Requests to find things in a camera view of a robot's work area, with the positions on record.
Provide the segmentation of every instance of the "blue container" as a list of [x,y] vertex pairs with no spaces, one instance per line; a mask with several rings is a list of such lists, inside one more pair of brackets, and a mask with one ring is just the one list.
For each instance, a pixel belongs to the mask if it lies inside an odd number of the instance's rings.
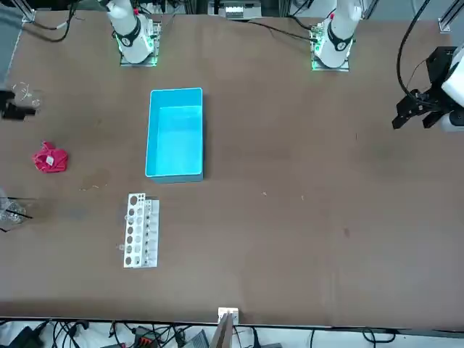
[[203,180],[203,90],[150,95],[145,175],[156,183]]

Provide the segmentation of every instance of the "electrical wire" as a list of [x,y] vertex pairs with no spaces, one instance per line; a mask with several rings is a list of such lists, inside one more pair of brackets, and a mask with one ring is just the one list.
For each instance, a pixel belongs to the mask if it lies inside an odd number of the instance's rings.
[[40,28],[40,29],[45,29],[45,30],[58,30],[58,29],[61,29],[63,28],[66,24],[67,24],[67,21],[64,21],[63,23],[61,23],[60,25],[57,25],[56,27],[47,27],[46,25],[43,25],[39,22],[36,22],[36,21],[33,21],[32,24],[35,25],[36,27]]
[[333,13],[335,12],[335,10],[336,10],[336,8],[334,8],[332,11],[330,11],[330,12],[327,14],[326,19],[329,18],[329,17],[331,16],[331,14],[333,14]]
[[403,39],[401,40],[401,44],[399,45],[399,49],[398,49],[398,57],[397,57],[397,77],[398,77],[398,83],[399,83],[399,86],[401,87],[401,89],[406,93],[407,96],[409,96],[415,103],[417,103],[418,105],[422,105],[424,107],[433,107],[433,108],[436,108],[438,107],[437,104],[435,103],[429,103],[427,101],[424,101],[424,100],[421,100],[419,99],[418,97],[414,96],[411,92],[408,91],[408,89],[406,88],[405,84],[403,83],[403,79],[401,77],[401,57],[402,57],[402,53],[403,53],[403,49],[405,47],[405,44],[406,44],[406,41],[407,41],[407,38],[409,37],[409,35],[411,34],[411,31],[413,30],[416,22],[418,21],[419,17],[421,16],[422,12],[424,9],[426,9],[428,3],[430,2],[431,0],[425,0],[422,4],[422,6],[420,7],[420,9],[418,10],[418,13],[415,14],[414,18],[413,18],[413,21],[411,22],[411,24],[409,25],[409,28],[406,30],[406,33],[405,33],[405,36],[403,37]]
[[[42,40],[44,41],[47,41],[47,42],[61,42],[63,40],[66,39],[67,37],[67,34],[69,33],[70,31],[70,26],[71,26],[71,19],[74,17],[75,15],[75,11],[76,11],[76,7],[77,7],[77,3],[76,1],[73,1],[70,5],[70,9],[69,9],[69,12],[68,12],[68,16],[67,16],[67,21],[65,22],[66,24],[66,29],[65,29],[65,33],[59,37],[59,38],[49,38],[47,36],[43,36],[41,34],[38,34],[38,33],[32,33],[34,36],[38,37],[38,38],[41,38]],[[43,29],[48,29],[48,30],[56,30],[56,29],[51,29],[51,27],[46,27],[45,25],[42,25],[42,24],[38,24],[37,22],[33,23],[35,26],[38,26],[40,28],[43,28]]]
[[233,326],[233,329],[234,329],[234,331],[235,331],[235,334],[237,335],[237,340],[239,341],[239,346],[240,346],[240,348],[243,348],[243,347],[241,346],[241,341],[240,341],[239,332],[237,331],[237,327],[236,327],[235,325]]
[[[370,333],[370,335],[372,336],[372,339],[370,339],[369,337],[366,336],[366,331]],[[371,328],[364,328],[362,331],[362,337],[364,337],[364,339],[367,341],[367,342],[370,342],[373,344],[373,348],[376,348],[376,345],[377,344],[387,344],[387,343],[392,343],[396,337],[397,337],[397,333],[396,332],[392,332],[392,336],[390,339],[384,339],[384,340],[378,340],[376,339],[376,335],[374,334],[374,331],[372,331]]]
[[79,344],[74,339],[74,335],[71,334],[71,330],[77,325],[77,323],[74,323],[71,327],[68,326],[68,323],[65,323],[64,325],[60,323],[60,325],[62,326],[62,328],[65,330],[65,333],[66,333],[65,337],[63,338],[62,348],[65,348],[66,338],[68,336],[70,337],[70,342],[74,344],[74,347],[80,348]]
[[270,29],[270,30],[274,30],[274,31],[277,31],[279,33],[282,33],[282,34],[285,34],[285,35],[288,35],[292,38],[300,38],[302,40],[306,40],[306,41],[312,41],[312,42],[317,42],[317,40],[315,38],[308,38],[306,36],[301,36],[301,35],[297,35],[297,34],[293,34],[293,33],[289,33],[288,31],[285,31],[285,30],[281,30],[281,29],[277,29],[277,28],[274,28],[274,27],[271,27],[270,25],[267,25],[267,24],[263,24],[263,23],[258,23],[258,22],[248,22],[250,24],[255,24],[255,25],[259,25],[261,27],[264,27],[264,28],[267,28],[267,29]]
[[315,330],[312,330],[311,339],[310,339],[310,348],[312,348],[312,341],[314,340],[314,333],[315,333]]
[[306,4],[307,4],[307,9],[309,9],[313,2],[314,0],[306,0],[305,2],[303,2],[303,4],[301,4],[300,7],[298,7],[298,9],[294,12],[292,16],[296,15],[303,7],[305,7]]
[[[121,344],[121,341],[120,341],[119,338],[117,337],[116,324],[117,324],[117,323],[116,323],[115,321],[113,321],[113,322],[111,323],[112,333],[113,333],[113,335],[115,336],[116,344],[117,344],[119,347],[122,348],[122,347],[125,347],[125,345]],[[134,344],[135,344],[135,343],[133,343],[132,345],[130,345],[130,346],[127,347],[127,348],[132,348],[132,347],[134,346]]]
[[256,332],[256,328],[252,326],[253,331],[253,348],[261,348],[260,339],[258,337],[258,333]]
[[[186,326],[185,328],[182,328],[181,330],[179,330],[179,331],[178,331],[178,334],[184,332],[184,331],[187,330],[188,328],[191,328],[191,325]],[[169,339],[166,340],[166,342],[165,342],[160,348],[166,347],[167,344],[168,344],[169,342],[171,342],[174,338],[175,338],[175,335],[171,336]]]
[[294,15],[289,15],[289,18],[293,19],[295,22],[297,22],[297,24],[302,27],[303,29],[306,29],[306,30],[311,30],[312,29],[312,25],[304,25],[303,23],[301,23],[301,21],[295,17]]
[[427,60],[427,58],[425,58],[422,62],[420,62],[419,64],[417,64],[413,70],[413,73],[411,74],[411,77],[409,78],[409,81],[407,82],[406,84],[406,88],[409,87],[409,84],[411,83],[411,80],[413,79],[414,77],[414,74],[415,74],[415,71]]

